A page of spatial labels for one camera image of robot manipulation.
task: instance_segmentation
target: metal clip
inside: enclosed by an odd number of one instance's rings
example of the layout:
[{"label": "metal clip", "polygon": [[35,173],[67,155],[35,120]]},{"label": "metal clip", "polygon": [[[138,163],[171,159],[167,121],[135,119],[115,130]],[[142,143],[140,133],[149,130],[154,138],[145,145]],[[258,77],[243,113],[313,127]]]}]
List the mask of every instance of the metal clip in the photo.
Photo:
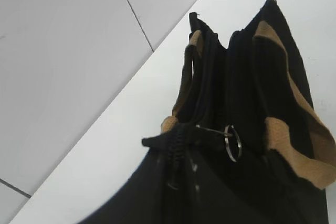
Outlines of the metal clip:
[{"label": "metal clip", "polygon": [[[227,126],[225,126],[224,132],[213,130],[213,129],[209,129],[209,128],[203,128],[203,127],[200,127],[199,125],[196,125],[196,127],[200,128],[200,129],[204,129],[204,130],[207,130],[207,131],[212,131],[212,132],[216,132],[216,133],[219,133],[221,135],[224,135],[224,142],[225,142],[225,146],[226,146],[226,151],[227,151],[227,154],[229,155],[229,158],[233,162],[237,162],[237,160],[242,156],[241,155],[242,154],[241,153],[242,152],[241,141],[240,141],[239,135],[238,135],[237,131],[235,130],[235,128],[233,127],[233,125],[227,125]],[[229,129],[231,129],[233,131],[233,134],[228,132]],[[229,145],[229,139],[228,138],[232,137],[232,136],[235,136],[236,140],[237,140],[237,145],[238,145],[238,156],[237,156],[237,158],[234,158],[234,156],[232,155],[232,152],[231,152],[231,149],[230,149],[230,145]]]}]

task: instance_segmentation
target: black fabric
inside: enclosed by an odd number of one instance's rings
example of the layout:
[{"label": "black fabric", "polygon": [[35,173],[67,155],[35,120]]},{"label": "black fabric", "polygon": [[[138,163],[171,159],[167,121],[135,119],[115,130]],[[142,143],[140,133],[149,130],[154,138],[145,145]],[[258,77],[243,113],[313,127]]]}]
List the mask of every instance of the black fabric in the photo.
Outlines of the black fabric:
[{"label": "black fabric", "polygon": [[[265,149],[264,120],[275,116],[289,125],[293,147],[313,157],[303,111],[286,79],[283,51],[254,37],[262,20],[284,44],[290,75],[312,105],[302,59],[274,0],[234,32],[228,50],[191,13],[192,33],[201,30],[204,49],[194,61],[192,88],[177,114],[180,123],[143,139],[150,150],[138,169],[82,224],[328,223],[325,192],[299,178],[279,153]],[[229,159],[222,134],[197,123],[216,130],[233,124],[243,146],[238,162]],[[231,138],[233,153],[235,144]]]}]

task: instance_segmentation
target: black bag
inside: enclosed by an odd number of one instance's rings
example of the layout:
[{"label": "black bag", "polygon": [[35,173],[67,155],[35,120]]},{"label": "black bag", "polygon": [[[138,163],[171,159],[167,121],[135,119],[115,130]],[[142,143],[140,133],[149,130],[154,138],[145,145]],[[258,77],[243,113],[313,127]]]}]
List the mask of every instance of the black bag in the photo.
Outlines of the black bag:
[{"label": "black bag", "polygon": [[87,223],[328,223],[335,142],[275,0],[226,50],[196,13],[180,92],[128,182]]}]

